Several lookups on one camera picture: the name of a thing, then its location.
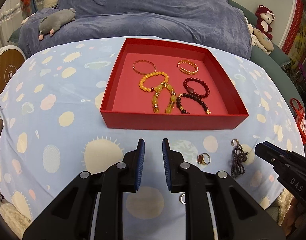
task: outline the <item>gold bangle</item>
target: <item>gold bangle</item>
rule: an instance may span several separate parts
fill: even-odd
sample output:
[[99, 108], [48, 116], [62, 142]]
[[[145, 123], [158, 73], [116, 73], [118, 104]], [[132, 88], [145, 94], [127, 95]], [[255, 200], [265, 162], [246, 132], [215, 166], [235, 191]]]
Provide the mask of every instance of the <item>gold bangle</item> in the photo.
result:
[[142, 75], [142, 76], [147, 75], [147, 74], [142, 73], [142, 72], [139, 72], [139, 71], [137, 71], [137, 70], [135, 69], [135, 64], [136, 64], [136, 63], [139, 63], [139, 62], [146, 62], [146, 63], [151, 64], [151, 65], [154, 67], [154, 69], [155, 69], [154, 72], [156, 72], [156, 66], [155, 66], [152, 62], [150, 62], [150, 61], [148, 61], [148, 60], [141, 59], [141, 60], [137, 60], [137, 61], [135, 61], [135, 62], [133, 63], [133, 70], [134, 70], [137, 74], [140, 74], [140, 75]]
[[152, 87], [152, 88], [146, 88], [143, 85], [146, 79], [148, 79], [150, 77], [153, 77], [153, 76], [158, 76], [158, 75], [165, 76], [165, 80], [164, 80], [164, 82], [162, 82], [162, 84], [163, 83], [168, 83], [168, 75], [165, 72], [156, 71], [156, 72], [149, 73], [149, 74], [145, 75], [144, 77], [142, 77], [142, 79], [140, 80], [140, 83], [139, 83], [140, 89], [143, 90], [143, 91], [146, 91], [146, 92], [154, 92], [154, 91], [158, 91], [158, 89], [160, 88], [159, 91], [161, 91], [162, 88], [163, 88], [162, 84], [158, 85], [157, 87]]
[[173, 87], [170, 84], [168, 84], [167, 82], [162, 82], [160, 85], [157, 86], [157, 90], [155, 91], [155, 94], [153, 95], [153, 98], [152, 98], [153, 111], [156, 114], [160, 112], [160, 108], [158, 107], [157, 99], [158, 99], [158, 96], [160, 95], [160, 92], [163, 88], [167, 88], [168, 91], [171, 94], [169, 104], [168, 104], [167, 108], [165, 109], [165, 113], [170, 114], [172, 112], [172, 109], [174, 107], [174, 104], [175, 104], [175, 101], [176, 101], [177, 97], [176, 97], [176, 93], [175, 93]]
[[195, 68], [195, 71], [189, 71], [189, 70], [186, 70], [186, 69], [184, 69], [184, 68], [181, 67], [179, 70], [180, 70], [181, 72], [183, 72], [184, 74], [186, 74], [186, 75], [195, 75], [195, 74], [198, 72], [198, 66], [197, 66], [194, 62], [192, 62], [192, 61], [190, 61], [190, 60], [187, 60], [187, 59], [182, 59], [182, 60], [180, 60], [180, 61], [178, 62], [177, 67], [179, 68], [179, 65], [181, 65], [182, 63], [189, 64], [189, 65], [191, 65], [193, 68]]

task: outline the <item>silver screw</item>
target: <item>silver screw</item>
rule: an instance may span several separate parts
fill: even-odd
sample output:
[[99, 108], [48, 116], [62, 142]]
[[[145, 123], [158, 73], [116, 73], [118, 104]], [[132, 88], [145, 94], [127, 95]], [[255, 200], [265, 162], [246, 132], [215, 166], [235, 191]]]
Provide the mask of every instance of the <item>silver screw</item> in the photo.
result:
[[80, 178], [81, 179], [86, 179], [89, 176], [89, 173], [87, 171], [83, 171], [80, 173]]
[[225, 179], [227, 177], [227, 172], [225, 171], [219, 171], [217, 173], [218, 177], [222, 178], [222, 179]]
[[182, 169], [188, 169], [190, 167], [189, 163], [181, 163], [181, 168]]
[[126, 163], [123, 163], [123, 162], [118, 163], [118, 164], [116, 164], [116, 167], [117, 167], [118, 169], [124, 169], [124, 168], [126, 167]]

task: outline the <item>bracelet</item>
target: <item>bracelet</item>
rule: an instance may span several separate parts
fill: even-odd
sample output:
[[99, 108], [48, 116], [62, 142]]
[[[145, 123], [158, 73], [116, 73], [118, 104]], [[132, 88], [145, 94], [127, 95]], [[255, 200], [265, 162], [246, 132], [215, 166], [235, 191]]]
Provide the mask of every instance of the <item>bracelet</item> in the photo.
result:
[[[167, 88], [169, 90], [169, 92], [171, 93], [171, 98], [169, 101], [169, 104], [167, 106], [167, 108], [165, 109], [165, 113], [170, 114], [172, 112], [172, 109], [174, 107], [175, 101], [176, 101], [176, 93], [173, 89], [173, 87], [168, 84], [167, 82], [162, 82], [159, 86], [162, 86], [162, 88]], [[160, 95], [161, 90], [157, 89], [155, 94], [153, 95], [152, 98], [152, 104], [153, 104], [153, 111], [154, 113], [159, 113], [160, 109], [158, 107], [158, 96]]]
[[156, 66], [155, 66], [152, 62], [150, 62], [150, 61], [148, 61], [148, 60], [141, 59], [141, 60], [137, 60], [137, 61], [135, 61], [135, 62], [133, 63], [133, 70], [134, 70], [137, 74], [140, 74], [140, 75], [142, 75], [142, 76], [147, 75], [147, 74], [141, 73], [141, 72], [139, 72], [139, 71], [137, 71], [137, 70], [135, 69], [135, 64], [136, 64], [136, 63], [139, 63], [139, 62], [146, 62], [146, 63], [151, 64], [151, 65], [154, 67], [154, 69], [155, 69], [154, 72], [156, 72]]
[[179, 67], [179, 65], [181, 65], [182, 63], [189, 64], [189, 65], [191, 65], [192, 67], [195, 68], [195, 71], [189, 71], [189, 70], [186, 70], [186, 69], [181, 67], [179, 70], [181, 72], [183, 72], [184, 74], [186, 74], [186, 75], [195, 75], [198, 72], [198, 66], [194, 62], [192, 62], [190, 60], [187, 60], [187, 59], [182, 59], [182, 60], [180, 60], [178, 62], [177, 67]]
[[211, 113], [207, 105], [202, 101], [202, 99], [197, 97], [197, 95], [183, 93], [183, 94], [179, 94], [176, 99], [176, 106], [181, 111], [182, 114], [189, 114], [189, 112], [186, 112], [186, 110], [182, 107], [181, 97], [193, 99], [194, 101], [198, 102], [203, 107], [205, 114]]
[[[200, 94], [197, 94], [193, 88], [189, 87], [187, 85], [187, 82], [189, 81], [194, 81], [194, 82], [198, 82], [200, 83], [204, 88], [205, 88], [205, 91], [206, 93], [204, 95], [200, 95]], [[184, 85], [184, 88], [186, 89], [186, 91], [189, 93], [189, 94], [193, 94], [193, 95], [197, 95], [197, 97], [199, 98], [206, 98], [209, 96], [209, 88], [208, 88], [208, 85], [206, 85], [206, 83], [200, 79], [197, 79], [197, 78], [187, 78], [184, 80], [183, 82], [183, 85]]]
[[[154, 87], [154, 88], [153, 87], [152, 88], [146, 88], [146, 87], [143, 86], [143, 83], [145, 82], [146, 79], [148, 79], [150, 77], [153, 77], [153, 76], [158, 76], [158, 75], [165, 76], [165, 80], [164, 80], [164, 82], [161, 83], [161, 85], [158, 85], [157, 87]], [[140, 80], [140, 83], [139, 83], [139, 87], [140, 87], [141, 90], [146, 91], [146, 92], [161, 91], [163, 89], [163, 86], [162, 86], [163, 83], [168, 83], [168, 75], [165, 72], [157, 71], [157, 72], [149, 73], [149, 74], [145, 75], [144, 77], [142, 77], [142, 79]]]

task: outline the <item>ring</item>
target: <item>ring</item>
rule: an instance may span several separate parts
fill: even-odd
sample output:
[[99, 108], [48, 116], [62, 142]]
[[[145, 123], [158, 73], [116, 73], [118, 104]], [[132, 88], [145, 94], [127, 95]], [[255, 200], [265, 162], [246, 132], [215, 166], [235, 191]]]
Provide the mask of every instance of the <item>ring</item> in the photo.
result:
[[232, 139], [231, 145], [232, 145], [234, 148], [235, 148], [238, 144], [240, 144], [240, 143], [238, 142], [237, 139]]
[[179, 201], [182, 203], [182, 204], [186, 204], [186, 202], [184, 202], [183, 200], [183, 197], [185, 196], [185, 193], [182, 193], [180, 196], [179, 196]]
[[198, 66], [197, 66], [194, 62], [192, 62], [192, 61], [190, 61], [190, 60], [187, 60], [187, 59], [182, 59], [182, 60], [180, 60], [180, 61], [178, 62], [177, 67], [179, 68], [179, 65], [181, 65], [182, 63], [189, 64], [189, 65], [191, 65], [193, 68], [195, 68], [195, 71], [189, 71], [189, 70], [186, 70], [186, 69], [184, 69], [184, 68], [181, 67], [179, 70], [180, 70], [181, 72], [183, 72], [184, 74], [186, 74], [186, 75], [195, 75], [195, 74], [198, 72]]
[[[208, 157], [208, 163], [206, 163], [206, 162], [204, 161], [204, 160], [205, 160], [204, 155], [206, 155], [206, 156]], [[211, 163], [211, 157], [208, 155], [208, 153], [203, 153], [202, 156], [203, 156], [203, 162], [202, 162], [202, 164], [204, 164], [204, 165], [209, 165], [209, 164]]]
[[139, 62], [146, 62], [146, 63], [151, 64], [151, 65], [154, 67], [154, 69], [155, 69], [154, 72], [156, 72], [156, 66], [155, 66], [152, 62], [150, 62], [150, 61], [148, 61], [148, 60], [141, 59], [141, 60], [137, 60], [137, 61], [135, 61], [135, 62], [133, 63], [133, 70], [134, 70], [137, 74], [140, 74], [140, 75], [142, 75], [142, 76], [147, 75], [147, 73], [142, 73], [142, 72], [139, 72], [139, 71], [137, 71], [137, 70], [135, 69], [135, 64], [137, 64], [137, 63], [139, 63]]

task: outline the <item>yellow beaded bracelet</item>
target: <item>yellow beaded bracelet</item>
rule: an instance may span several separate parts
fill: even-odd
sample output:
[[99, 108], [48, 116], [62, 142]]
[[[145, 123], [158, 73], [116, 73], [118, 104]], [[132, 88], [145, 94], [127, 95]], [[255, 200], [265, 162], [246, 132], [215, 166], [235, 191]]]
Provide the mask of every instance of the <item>yellow beaded bracelet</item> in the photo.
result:
[[145, 82], [146, 79], [148, 79], [150, 77], [153, 77], [153, 76], [158, 76], [158, 75], [162, 75], [162, 76], [165, 77], [165, 80], [162, 83], [165, 83], [165, 82], [168, 83], [168, 75], [165, 72], [156, 71], [156, 72], [149, 73], [149, 74], [145, 75], [144, 77], [142, 77], [142, 79], [140, 80], [140, 83], [139, 83], [140, 89], [143, 90], [143, 91], [146, 91], [146, 92], [156, 91], [157, 87], [161, 86], [161, 85], [158, 85], [157, 87], [147, 88], [147, 87], [144, 87], [143, 83]]
[[155, 94], [152, 98], [152, 104], [153, 104], [153, 111], [154, 113], [159, 113], [160, 112], [160, 108], [158, 107], [158, 96], [160, 95], [160, 92], [163, 88], [167, 88], [169, 90], [169, 92], [171, 93], [171, 98], [169, 101], [169, 104], [167, 106], [167, 108], [165, 109], [165, 113], [170, 114], [172, 112], [172, 109], [174, 107], [175, 101], [176, 101], [176, 93], [173, 89], [173, 87], [168, 84], [167, 82], [162, 82], [160, 85], [157, 86], [157, 90], [155, 91]]

